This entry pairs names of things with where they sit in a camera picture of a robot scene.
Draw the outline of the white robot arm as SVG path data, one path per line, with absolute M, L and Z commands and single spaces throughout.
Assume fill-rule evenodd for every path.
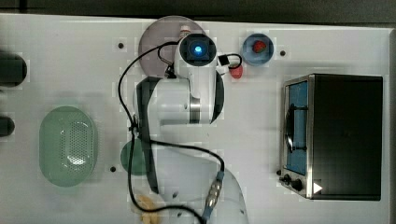
M 213 123 L 224 103 L 218 53 L 204 34 L 188 34 L 154 50 L 175 46 L 168 77 L 145 77 L 134 91 L 139 133 L 150 190 L 163 199 L 169 224 L 248 224 L 243 193 L 217 153 L 181 144 L 164 126 Z

